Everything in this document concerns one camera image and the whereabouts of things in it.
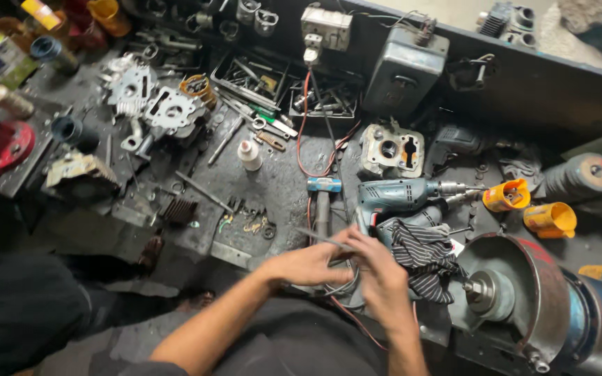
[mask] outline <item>metal gasket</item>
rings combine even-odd
[[[210,111],[199,98],[186,96],[180,90],[165,86],[148,103],[145,117],[150,120],[151,126],[159,126],[165,128],[167,134],[175,134],[183,127],[195,125],[199,118],[205,120],[209,114]]]
[[[149,66],[134,66],[122,74],[122,78],[111,84],[113,93],[108,104],[149,100],[152,96],[157,74]]]

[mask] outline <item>person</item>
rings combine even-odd
[[[121,375],[428,376],[406,271],[355,227],[333,239],[357,252],[366,307],[385,330],[388,351],[334,311],[305,299],[272,298],[284,284],[352,280],[352,269],[328,267],[344,251],[322,243],[264,261],[165,338],[147,362]]]
[[[175,310],[173,298],[111,292],[102,284],[148,276],[163,241],[153,237],[139,261],[105,255],[0,253],[0,375],[35,366],[70,340]]]

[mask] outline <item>workbench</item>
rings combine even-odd
[[[280,1],[273,2],[278,5],[276,11],[281,17],[279,26],[281,33],[268,40],[248,35],[247,39],[253,42],[253,46],[242,44],[238,48],[249,49],[255,53],[267,49],[298,61],[302,53],[298,17],[306,3],[286,0],[285,4],[287,3],[289,3],[288,7],[281,7]],[[327,9],[336,7],[335,2],[332,1],[322,1],[322,3]],[[403,15],[362,1],[352,0],[343,3],[345,7],[356,11],[380,11]],[[131,1],[125,1],[124,6],[130,13],[147,21],[155,21],[153,16],[137,11]],[[570,62],[563,62],[554,57],[537,56],[528,50],[506,46],[501,41],[472,35],[446,25],[438,26],[438,34],[451,39],[450,53],[454,54],[454,57],[495,52],[502,58],[502,68],[512,67],[512,69],[504,69],[500,75],[492,78],[486,90],[469,93],[447,92],[448,109],[466,118],[481,119],[492,125],[499,124],[501,128],[506,126],[517,135],[528,138],[529,141],[533,136],[545,135],[540,144],[556,147],[556,152],[602,136],[602,127],[596,126],[596,118],[600,118],[601,114],[589,115],[586,113],[586,108],[580,111],[583,112],[582,114],[579,114],[574,110],[576,106],[569,107],[573,97],[582,96],[582,103],[591,102],[595,110],[598,108],[596,111],[602,112],[602,98],[597,97],[597,90],[586,90],[583,83],[589,81],[594,86],[602,88],[602,72],[573,66]],[[367,79],[386,35],[387,30],[377,22],[361,20],[355,28],[350,50],[345,55],[329,51],[323,59],[326,58],[325,62],[331,62],[328,65],[340,66]],[[228,54],[232,48],[236,48],[222,41],[210,40],[210,64],[207,64],[205,71],[202,72],[208,75],[222,56]],[[215,127],[215,131],[212,134],[202,134],[192,147],[178,152],[177,149],[161,144],[153,150],[150,164],[135,157],[131,159],[125,157],[125,151],[119,145],[130,133],[129,124],[118,121],[113,125],[113,110],[110,106],[102,104],[106,93],[97,84],[96,78],[101,64],[122,55],[123,43],[119,41],[110,51],[102,54],[83,56],[83,64],[79,72],[69,79],[55,74],[48,66],[41,67],[25,88],[31,98],[38,96],[52,99],[62,105],[71,105],[75,116],[100,133],[101,143],[94,152],[97,157],[106,158],[106,139],[109,135],[113,138],[111,167],[122,188],[115,199],[96,203],[91,209],[102,215],[125,220],[135,226],[148,227],[155,223],[157,216],[155,208],[150,207],[149,202],[158,199],[159,195],[169,194],[169,191],[174,190],[173,187],[182,183],[182,179],[175,174],[176,171],[180,171],[222,201],[228,202],[237,197],[245,201],[246,207],[261,211],[262,214],[252,219],[239,212],[235,213],[231,223],[222,224],[225,220],[225,211],[192,187],[184,185],[185,188],[180,196],[197,201],[198,206],[191,226],[164,229],[164,237],[168,242],[178,245],[185,252],[203,257],[213,256],[247,270],[255,269],[268,257],[307,246],[308,237],[295,230],[296,227],[307,226],[308,192],[306,191],[307,176],[297,163],[297,143],[294,139],[287,142],[284,152],[273,150],[266,144],[261,146],[263,166],[258,171],[249,172],[241,166],[236,154],[238,142],[251,139],[249,130],[241,127],[217,161],[212,166],[208,166],[208,158],[213,155],[233,121],[238,117],[235,111],[229,109],[221,122],[212,120],[207,124],[208,128]],[[159,81],[158,87],[176,88],[182,78],[183,76],[163,78]],[[564,81],[566,86],[559,88],[556,84],[560,80]],[[213,114],[219,112],[223,106],[225,104],[219,101]],[[357,205],[357,185],[361,182],[357,177],[361,167],[359,139],[363,130],[375,122],[377,119],[374,116],[364,115],[357,132],[341,152],[340,176],[348,212],[344,210],[346,205],[342,196],[333,194],[330,232],[338,232],[352,221]],[[33,121],[32,125],[40,134],[49,133],[49,124],[42,119]],[[334,129],[337,139],[342,138],[346,132],[345,128]],[[317,174],[326,168],[332,151],[332,141],[323,125],[306,126],[304,134],[300,136],[300,147],[300,160],[306,170]],[[62,145],[54,142],[47,145],[45,149],[48,152],[42,158],[30,160],[34,170],[30,175],[42,176],[48,162],[67,151]],[[332,174],[339,176],[338,171]],[[469,185],[484,184],[491,187],[500,184],[503,176],[495,156],[487,154],[481,158],[456,158],[450,161],[447,168],[434,179],[458,181]],[[581,266],[587,264],[602,264],[602,219],[578,212],[577,235],[574,238],[540,240],[525,228],[522,215],[522,211],[492,213],[480,201],[474,201],[453,210],[443,221],[452,229],[461,229],[468,225],[469,218],[473,218],[472,231],[451,236],[458,244],[465,244],[480,234],[506,232],[542,245],[560,266],[572,272],[577,272]],[[252,224],[263,224],[263,218],[276,227],[276,234],[271,240],[265,239],[261,232],[253,234],[252,231],[246,231],[246,228],[252,227]],[[344,299],[346,299],[345,303],[358,305],[361,303],[361,294]],[[442,310],[429,308],[428,311],[420,312],[419,316],[421,323],[427,327],[426,331],[422,331],[422,337],[447,346],[449,327],[443,327]],[[464,345],[463,351],[470,352],[470,345]]]

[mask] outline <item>hand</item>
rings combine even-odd
[[[357,251],[366,307],[389,333],[399,329],[419,330],[408,297],[408,272],[378,239],[363,235],[356,226],[348,230],[346,244]]]
[[[348,230],[333,236],[338,243],[345,243]],[[329,268],[329,261],[345,251],[338,245],[320,243],[296,251],[286,252],[263,262],[258,272],[273,281],[285,281],[299,286],[319,284],[342,285],[354,278],[350,268]]]

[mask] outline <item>bottle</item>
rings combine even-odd
[[[259,153],[259,147],[252,141],[243,140],[238,145],[238,158],[248,171],[256,171],[263,164],[262,156]]]

